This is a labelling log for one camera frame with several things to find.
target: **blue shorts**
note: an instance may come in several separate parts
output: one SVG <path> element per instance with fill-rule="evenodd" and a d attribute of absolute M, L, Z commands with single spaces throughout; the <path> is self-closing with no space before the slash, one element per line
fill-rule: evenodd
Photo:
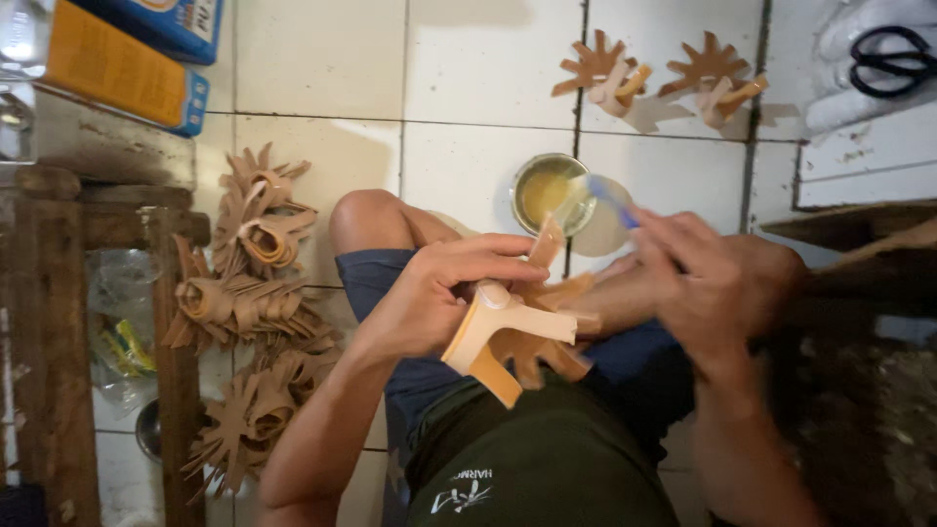
<path fill-rule="evenodd" d="M 387 294 L 415 253 L 374 248 L 335 258 L 359 322 Z M 692 367 L 677 341 L 651 321 L 595 342 L 584 356 L 594 366 L 580 383 L 625 422 L 654 462 L 663 459 L 660 439 L 693 409 Z M 437 358 L 409 358 L 397 365 L 384 396 L 403 415 L 409 434 L 433 402 L 473 382 Z"/>

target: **man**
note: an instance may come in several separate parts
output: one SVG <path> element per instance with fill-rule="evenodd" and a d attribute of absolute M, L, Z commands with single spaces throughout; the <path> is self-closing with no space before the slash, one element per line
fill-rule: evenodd
<path fill-rule="evenodd" d="M 677 525 L 655 470 L 659 440 L 694 404 L 710 510 L 741 527 L 820 525 L 746 348 L 802 262 L 758 238 L 720 237 L 693 214 L 637 215 L 637 256 L 569 305 L 602 316 L 585 351 L 592 370 L 575 384 L 546 372 L 546 387 L 507 411 L 435 357 L 468 309 L 456 286 L 548 278 L 516 258 L 533 240 L 460 239 L 380 190 L 343 198 L 330 235 L 361 327 L 271 455 L 261 524 L 335 524 L 384 393 L 413 446 L 408 525 Z"/>

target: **scissors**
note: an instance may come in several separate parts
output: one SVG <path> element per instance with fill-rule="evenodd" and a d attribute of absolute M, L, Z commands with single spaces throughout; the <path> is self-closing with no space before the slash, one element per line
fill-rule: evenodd
<path fill-rule="evenodd" d="M 901 53 L 863 53 L 863 44 L 872 38 L 880 35 L 894 35 L 902 37 L 917 51 Z M 855 64 L 849 70 L 849 80 L 855 86 L 855 89 L 874 98 L 896 98 L 911 93 L 918 86 L 930 79 L 937 77 L 937 57 L 934 57 L 928 51 L 930 44 L 918 35 L 914 30 L 900 25 L 886 25 L 876 27 L 865 33 L 853 44 L 850 56 L 855 59 Z M 896 64 L 914 63 L 920 65 L 919 68 L 907 68 Z M 893 89 L 880 89 L 871 86 L 862 80 L 859 75 L 860 68 L 872 68 L 877 72 L 893 75 L 902 79 L 907 79 L 908 83 Z"/>

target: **wooden frame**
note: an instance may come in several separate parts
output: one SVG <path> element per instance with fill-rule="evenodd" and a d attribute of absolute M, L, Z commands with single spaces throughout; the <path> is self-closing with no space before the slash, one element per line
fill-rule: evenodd
<path fill-rule="evenodd" d="M 0 197 L 0 222 L 9 233 L 4 251 L 4 291 L 12 322 L 12 361 L 24 372 L 14 381 L 19 462 L 24 483 L 45 489 L 49 525 L 99 526 L 97 454 L 86 336 L 84 252 L 145 248 L 162 271 L 153 288 L 156 341 L 176 310 L 173 290 L 179 260 L 173 233 L 209 241 L 203 214 L 148 206 L 158 188 L 120 192 L 124 203 L 81 203 L 73 173 L 32 167 L 19 189 Z M 160 394 L 166 525 L 204 525 L 204 500 L 186 505 L 202 478 L 181 469 L 201 427 L 198 360 L 194 350 L 156 348 Z"/>

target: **glue brush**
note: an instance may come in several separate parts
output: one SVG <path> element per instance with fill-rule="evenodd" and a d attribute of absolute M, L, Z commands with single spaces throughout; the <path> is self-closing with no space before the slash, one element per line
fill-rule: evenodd
<path fill-rule="evenodd" d="M 602 177 L 596 173 L 586 173 L 570 180 L 569 194 L 554 211 L 553 218 L 556 219 L 559 225 L 565 227 L 566 221 L 576 209 L 593 197 L 610 203 L 615 208 L 618 222 L 626 229 L 634 229 L 638 226 L 637 220 L 628 211 L 625 203 L 612 195 Z"/>
<path fill-rule="evenodd" d="M 588 191 L 591 192 L 593 196 L 615 207 L 618 222 L 621 223 L 621 225 L 626 229 L 636 229 L 638 227 L 638 222 L 634 219 L 632 213 L 628 211 L 628 207 L 608 191 L 608 185 L 602 181 L 601 176 L 596 173 L 587 173 L 580 177 L 586 179 L 586 188 L 588 188 Z"/>

